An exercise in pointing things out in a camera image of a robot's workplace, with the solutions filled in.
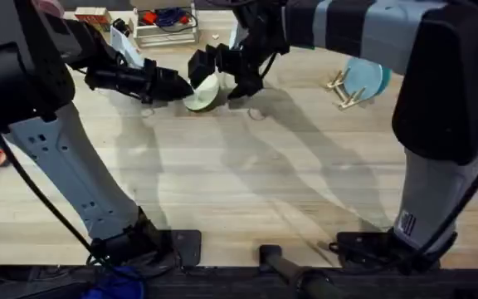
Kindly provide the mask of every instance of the white object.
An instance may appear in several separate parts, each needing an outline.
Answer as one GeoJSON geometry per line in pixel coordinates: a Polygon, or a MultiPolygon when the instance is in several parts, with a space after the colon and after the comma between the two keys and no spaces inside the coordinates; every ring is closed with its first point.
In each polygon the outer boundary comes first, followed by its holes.
{"type": "MultiPolygon", "coordinates": [[[[190,12],[193,16],[198,17],[197,10],[195,9],[195,4],[192,0],[176,0],[175,5],[173,5],[173,3],[166,5],[161,2],[154,3],[153,1],[136,0],[132,0],[131,3],[140,11],[154,10],[166,7],[185,7],[183,8],[184,10],[190,12]]],[[[130,22],[132,22],[134,26],[134,40],[141,48],[198,42],[198,27],[195,27],[195,25],[197,25],[197,22],[193,17],[190,17],[189,23],[187,24],[175,24],[174,26],[164,27],[162,29],[155,25],[140,26],[138,22],[138,13],[136,11],[130,19],[130,22]]]]}
{"type": "Polygon", "coordinates": [[[130,40],[115,27],[110,27],[110,45],[119,53],[123,54],[131,67],[142,68],[144,59],[130,40]]]}
{"type": "Polygon", "coordinates": [[[217,98],[219,80],[212,74],[194,90],[194,93],[183,99],[183,104],[191,111],[200,111],[208,108],[217,98]]]}

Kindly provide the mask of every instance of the black cable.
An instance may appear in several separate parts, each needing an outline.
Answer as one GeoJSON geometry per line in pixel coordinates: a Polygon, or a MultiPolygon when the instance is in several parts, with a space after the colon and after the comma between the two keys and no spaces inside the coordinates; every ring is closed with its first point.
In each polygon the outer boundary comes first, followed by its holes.
{"type": "Polygon", "coordinates": [[[40,201],[46,206],[53,215],[73,234],[73,236],[79,241],[79,243],[88,251],[91,252],[91,246],[88,244],[86,239],[79,233],[78,230],[67,220],[66,217],[51,203],[47,196],[38,188],[38,186],[31,179],[27,171],[22,167],[22,165],[17,160],[16,156],[10,149],[7,144],[7,141],[3,138],[0,132],[0,147],[7,156],[8,160],[14,166],[17,173],[22,177],[25,184],[32,190],[32,192],[40,199],[40,201]]]}
{"type": "MultiPolygon", "coordinates": [[[[110,272],[114,273],[119,277],[123,277],[129,280],[134,281],[145,281],[151,278],[155,278],[158,275],[153,275],[150,277],[134,277],[123,272],[120,272],[115,269],[114,266],[109,264],[107,261],[103,260],[102,258],[96,257],[91,249],[91,245],[88,244],[86,239],[79,233],[79,231],[67,220],[66,217],[52,204],[52,202],[47,198],[47,196],[38,188],[38,186],[34,183],[31,179],[27,171],[23,168],[20,162],[17,160],[16,156],[8,146],[7,141],[3,138],[2,133],[0,132],[0,147],[7,156],[8,160],[16,169],[17,173],[23,179],[25,184],[32,190],[32,192],[40,199],[40,201],[46,206],[53,215],[55,215],[56,219],[60,221],[67,230],[71,232],[71,234],[79,241],[79,243],[90,253],[91,256],[95,258],[95,260],[105,269],[109,270],[110,272]]],[[[159,273],[159,275],[163,275],[165,272],[172,270],[176,265],[173,264],[170,268],[166,269],[166,271],[159,273]]]]}
{"type": "Polygon", "coordinates": [[[263,70],[263,73],[261,74],[261,79],[265,79],[265,76],[271,70],[272,64],[274,63],[274,60],[276,59],[277,55],[278,55],[278,53],[273,53],[272,54],[271,59],[269,60],[269,63],[266,65],[265,70],[263,70]]]}
{"type": "MultiPolygon", "coordinates": [[[[452,2],[457,2],[466,6],[473,7],[478,11],[478,6],[472,2],[469,2],[468,0],[452,0],[452,2]]],[[[435,242],[444,234],[444,232],[455,222],[456,218],[460,215],[460,213],[462,213],[462,211],[464,210],[466,205],[471,201],[471,199],[473,198],[477,190],[478,190],[478,174],[474,178],[470,187],[466,190],[466,192],[462,196],[459,203],[447,215],[446,219],[441,223],[441,225],[434,232],[434,234],[432,234],[429,240],[423,246],[421,246],[418,250],[416,250],[416,252],[413,252],[408,257],[405,257],[404,259],[401,259],[401,260],[390,262],[383,267],[378,267],[375,269],[364,270],[359,272],[347,272],[344,270],[334,270],[334,269],[328,269],[328,270],[341,272],[347,275],[371,275],[371,274],[376,274],[378,272],[387,271],[395,267],[399,267],[403,264],[409,264],[414,258],[419,257],[422,254],[425,254],[427,250],[429,250],[435,244],[435,242]]]]}
{"type": "Polygon", "coordinates": [[[214,0],[204,0],[213,6],[216,7],[225,7],[225,8],[235,8],[235,7],[241,7],[243,5],[247,5],[253,2],[256,2],[258,0],[245,0],[245,1],[240,1],[240,2],[217,2],[214,0]]]}

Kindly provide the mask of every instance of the wooden table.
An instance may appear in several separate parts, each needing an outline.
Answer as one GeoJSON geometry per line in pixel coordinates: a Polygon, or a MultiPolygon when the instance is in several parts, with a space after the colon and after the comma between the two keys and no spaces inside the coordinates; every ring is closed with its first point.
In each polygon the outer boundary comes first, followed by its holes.
{"type": "MultiPolygon", "coordinates": [[[[229,12],[200,12],[197,46],[144,54],[187,74],[205,43],[227,42],[229,12]],[[211,38],[219,34],[219,39],[211,38]]],[[[402,78],[373,105],[338,111],[322,85],[344,67],[333,52],[292,49],[278,57],[266,89],[240,107],[188,112],[182,102],[151,110],[109,91],[90,91],[74,72],[74,100],[110,172],[160,228],[202,231],[202,265],[255,266],[256,250],[279,243],[301,265],[337,266],[319,249],[339,231],[387,229],[404,179],[391,117],[402,78]],[[261,110],[265,120],[246,113],[261,110]]],[[[223,94],[232,86],[222,77],[223,94]]],[[[28,157],[27,171],[83,232],[71,206],[28,157]]],[[[458,223],[446,267],[478,267],[478,194],[458,223]]],[[[0,169],[0,264],[82,264],[86,252],[12,168],[0,169]]]]}

